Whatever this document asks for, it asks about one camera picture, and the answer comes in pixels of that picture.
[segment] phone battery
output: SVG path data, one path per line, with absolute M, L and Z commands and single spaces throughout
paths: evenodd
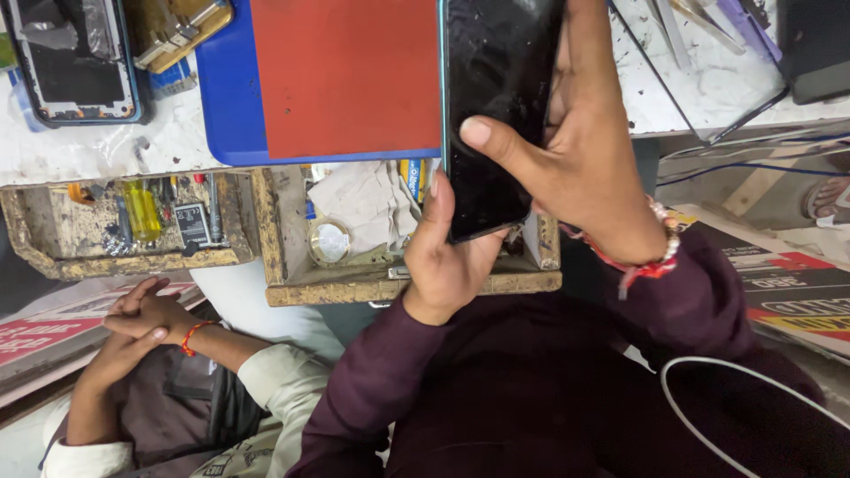
M 180 236 L 183 237 L 184 248 L 188 247 L 190 242 L 197 242 L 202 248 L 212 245 L 207 212 L 203 204 L 176 206 L 174 213 L 177 215 L 177 227 L 180 229 Z

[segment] fingernail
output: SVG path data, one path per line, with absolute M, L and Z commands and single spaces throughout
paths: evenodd
M 470 146 L 483 146 L 490 139 L 490 125 L 475 118 L 467 118 L 461 125 L 461 138 Z
M 434 177 L 431 178 L 431 187 L 429 188 L 431 190 L 431 197 L 433 197 L 434 199 L 437 198 L 437 185 L 438 184 L 439 184 L 439 181 L 437 180 L 437 175 L 435 174 Z

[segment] maroon shirt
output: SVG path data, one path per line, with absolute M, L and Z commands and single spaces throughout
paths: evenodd
M 337 364 L 287 476 L 737 475 L 676 417 L 658 376 L 612 344 L 634 344 L 655 371 L 676 356 L 711 356 L 824 398 L 757 345 L 738 274 L 719 251 L 686 232 L 678 259 L 661 279 L 638 279 L 626 301 L 610 270 L 605 308 L 556 293 L 477 298 L 430 327 L 396 300 Z M 760 421 L 759 411 L 782 409 L 760 384 L 708 369 L 677 382 L 688 417 L 725 452 L 764 475 L 811 471 L 776 436 L 785 432 L 774 422 L 795 422 L 776 415 L 793 413 Z M 732 394 L 768 403 L 748 409 Z M 384 469 L 375 452 L 393 422 Z

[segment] beaded bracelet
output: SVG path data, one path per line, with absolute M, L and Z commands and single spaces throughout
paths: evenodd
M 644 265 L 623 265 L 612 258 L 605 255 L 602 250 L 599 249 L 597 243 L 593 240 L 590 235 L 588 235 L 584 231 L 576 231 L 573 230 L 569 225 L 559 222 L 558 227 L 561 228 L 564 232 L 567 233 L 570 239 L 581 239 L 585 244 L 590 246 L 593 249 L 593 252 L 596 253 L 597 256 L 607 265 L 616 268 L 617 270 L 623 272 L 623 277 L 620 279 L 620 291 L 619 297 L 620 300 L 626 300 L 629 287 L 635 282 L 638 277 L 650 277 L 653 279 L 658 279 L 663 275 L 671 272 L 676 269 L 677 261 L 676 261 L 676 253 L 679 250 L 679 246 L 682 244 L 679 239 L 678 234 L 678 221 L 674 218 L 667 216 L 667 209 L 659 202 L 655 202 L 651 197 L 649 197 L 649 207 L 652 209 L 652 212 L 655 214 L 655 217 L 664 225 L 664 231 L 667 237 L 667 250 L 664 252 L 664 257 L 661 259 L 650 262 Z
M 221 324 L 220 324 L 220 323 L 218 323 L 218 322 L 216 322 L 216 321 L 206 321 L 206 322 L 201 322 L 201 323 L 199 323 L 198 325 L 196 325 L 196 326 L 192 327 L 191 329 L 189 329 L 189 331 L 186 333 L 186 336 L 185 336 L 185 337 L 183 337 L 183 341 L 182 341 L 182 342 L 180 342 L 180 349 L 181 349 L 181 350 L 183 351 L 183 353 L 185 353 L 187 356 L 190 356 L 190 357 L 194 357 L 194 356 L 195 356 L 195 351 L 194 351 L 194 350 L 192 350 L 192 349 L 190 349 L 190 348 L 186 345 L 186 344 L 188 344 L 188 343 L 189 343 L 189 338 L 192 336 L 192 334 L 193 334 L 193 333 L 195 333 L 195 331 L 196 331 L 196 330 L 198 330 L 198 329 L 199 329 L 199 328 L 201 328 L 201 327 L 204 327 L 205 325 L 221 325 Z

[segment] blue tray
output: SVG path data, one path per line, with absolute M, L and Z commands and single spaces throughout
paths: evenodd
M 195 49 L 207 144 L 217 160 L 229 166 L 266 166 L 439 157 L 439 148 L 433 148 L 270 158 L 251 4 L 248 0 L 231 0 L 231 3 L 235 12 L 233 21 Z

